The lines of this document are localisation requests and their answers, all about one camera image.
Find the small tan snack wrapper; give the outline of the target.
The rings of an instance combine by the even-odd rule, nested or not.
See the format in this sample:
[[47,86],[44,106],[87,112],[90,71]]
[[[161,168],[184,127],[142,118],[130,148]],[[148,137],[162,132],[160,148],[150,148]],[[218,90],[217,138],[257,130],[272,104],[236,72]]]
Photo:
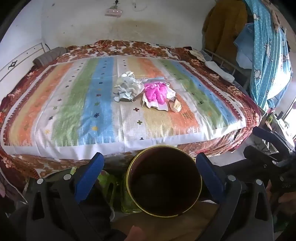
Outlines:
[[177,99],[170,101],[169,106],[170,109],[175,113],[179,113],[182,109],[181,103]]

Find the pink plastic bag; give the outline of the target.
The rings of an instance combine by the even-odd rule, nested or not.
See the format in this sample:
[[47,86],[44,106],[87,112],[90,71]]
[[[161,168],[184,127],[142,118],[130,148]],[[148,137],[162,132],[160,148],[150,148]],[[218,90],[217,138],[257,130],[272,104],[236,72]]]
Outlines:
[[164,82],[146,83],[144,93],[148,102],[156,101],[158,104],[164,104],[167,98],[168,86]]

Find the dark round gold-rimmed trash bin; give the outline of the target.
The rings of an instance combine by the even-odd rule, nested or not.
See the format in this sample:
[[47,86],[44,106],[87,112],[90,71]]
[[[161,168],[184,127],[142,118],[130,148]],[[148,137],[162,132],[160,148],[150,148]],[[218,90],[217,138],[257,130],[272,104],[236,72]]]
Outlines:
[[194,159],[172,146],[153,146],[139,152],[125,180],[136,206],[161,218],[181,216],[191,209],[203,183]]

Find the green patterned slipper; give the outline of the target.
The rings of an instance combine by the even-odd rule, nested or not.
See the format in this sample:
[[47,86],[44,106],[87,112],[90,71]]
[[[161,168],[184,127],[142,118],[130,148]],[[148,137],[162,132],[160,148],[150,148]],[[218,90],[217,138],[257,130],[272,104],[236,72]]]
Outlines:
[[134,203],[127,190],[127,172],[108,173],[102,170],[98,176],[102,193],[111,208],[125,214],[139,213],[140,208]]

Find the striped colourful bed sheet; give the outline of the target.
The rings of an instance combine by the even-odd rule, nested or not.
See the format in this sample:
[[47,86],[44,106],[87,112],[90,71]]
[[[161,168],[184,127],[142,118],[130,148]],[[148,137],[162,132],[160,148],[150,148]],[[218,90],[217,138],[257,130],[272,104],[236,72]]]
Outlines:
[[[126,71],[166,82],[181,111],[117,102]],[[9,155],[91,159],[95,153],[210,141],[246,127],[242,104],[184,61],[133,56],[85,58],[48,66],[9,110],[1,147]]]

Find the brown floral blanket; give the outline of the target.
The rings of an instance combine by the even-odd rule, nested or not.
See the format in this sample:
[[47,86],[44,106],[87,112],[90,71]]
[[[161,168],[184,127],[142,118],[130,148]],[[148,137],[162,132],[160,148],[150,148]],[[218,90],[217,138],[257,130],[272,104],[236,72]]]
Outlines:
[[[242,112],[246,118],[246,127],[241,130],[232,131],[222,137],[210,141],[180,144],[173,147],[179,148],[189,156],[194,157],[203,152],[208,156],[216,156],[227,151],[235,150],[242,142],[248,138],[255,126],[258,126],[261,120],[260,110],[253,100],[239,90],[235,85],[225,81],[218,74],[208,69],[202,62],[193,59],[189,51],[185,48],[170,48],[165,46],[152,45],[145,42],[134,41],[98,41],[93,45],[71,46],[69,51],[48,65],[39,67],[27,74],[1,102],[1,129],[4,119],[9,110],[16,103],[33,79],[44,71],[48,66],[58,63],[68,63],[85,58],[110,57],[110,56],[133,56],[143,58],[170,59],[184,61],[190,64],[201,75],[208,78],[220,90],[230,94],[235,100],[242,104]],[[141,150],[117,152],[110,155],[103,155],[105,167],[125,168],[130,161]],[[22,186],[23,178],[45,178],[53,173],[79,167],[87,164],[90,159],[53,159],[28,154],[9,155],[1,147],[1,166],[7,168],[8,180],[14,185]]]

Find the blue dotted hanging cloth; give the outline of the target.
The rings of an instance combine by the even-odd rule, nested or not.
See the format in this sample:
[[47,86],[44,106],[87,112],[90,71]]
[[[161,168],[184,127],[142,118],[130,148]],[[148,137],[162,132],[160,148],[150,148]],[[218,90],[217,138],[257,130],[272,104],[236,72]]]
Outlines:
[[292,79],[287,37],[269,1],[246,1],[253,16],[250,95],[263,110],[275,109]]

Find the white rolled pillow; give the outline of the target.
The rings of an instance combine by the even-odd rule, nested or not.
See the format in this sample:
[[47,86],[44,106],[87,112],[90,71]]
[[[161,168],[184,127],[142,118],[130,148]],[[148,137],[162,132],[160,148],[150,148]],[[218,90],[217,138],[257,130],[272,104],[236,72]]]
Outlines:
[[206,61],[205,66],[214,71],[216,74],[218,74],[220,77],[222,77],[224,80],[233,83],[235,78],[233,75],[225,72],[222,70],[214,61]]

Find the light blue hanging shirt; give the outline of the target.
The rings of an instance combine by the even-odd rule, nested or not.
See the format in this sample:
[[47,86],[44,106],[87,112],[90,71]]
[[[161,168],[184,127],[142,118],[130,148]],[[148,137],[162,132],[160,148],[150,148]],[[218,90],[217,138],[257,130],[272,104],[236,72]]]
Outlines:
[[237,47],[236,62],[238,66],[243,69],[252,69],[254,23],[247,23],[233,43]]

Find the mustard brown hanging garment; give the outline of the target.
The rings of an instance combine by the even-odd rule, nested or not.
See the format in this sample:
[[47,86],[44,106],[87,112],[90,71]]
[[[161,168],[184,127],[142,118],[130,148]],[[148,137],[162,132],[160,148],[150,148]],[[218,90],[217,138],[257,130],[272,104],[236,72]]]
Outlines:
[[237,53],[233,42],[246,23],[247,10],[243,1],[217,1],[204,21],[205,49],[232,61]]

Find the metal bed rail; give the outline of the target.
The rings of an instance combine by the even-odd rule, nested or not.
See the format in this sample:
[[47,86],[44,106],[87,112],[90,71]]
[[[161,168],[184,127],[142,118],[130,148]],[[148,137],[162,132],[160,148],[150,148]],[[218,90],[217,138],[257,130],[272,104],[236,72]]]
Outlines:
[[243,69],[238,66],[238,64],[233,64],[226,59],[220,57],[216,53],[213,53],[207,49],[203,49],[203,51],[211,57],[212,61],[214,61],[218,66],[224,70],[225,72],[231,74],[235,78],[235,82],[238,83],[243,89],[248,90],[250,84],[251,70]]

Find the white wall power strip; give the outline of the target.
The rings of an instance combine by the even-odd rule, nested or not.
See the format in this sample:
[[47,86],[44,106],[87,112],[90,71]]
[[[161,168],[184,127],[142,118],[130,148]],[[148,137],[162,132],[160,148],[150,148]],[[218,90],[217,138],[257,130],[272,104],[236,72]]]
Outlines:
[[106,9],[105,16],[112,16],[116,18],[120,18],[123,11],[119,9]]

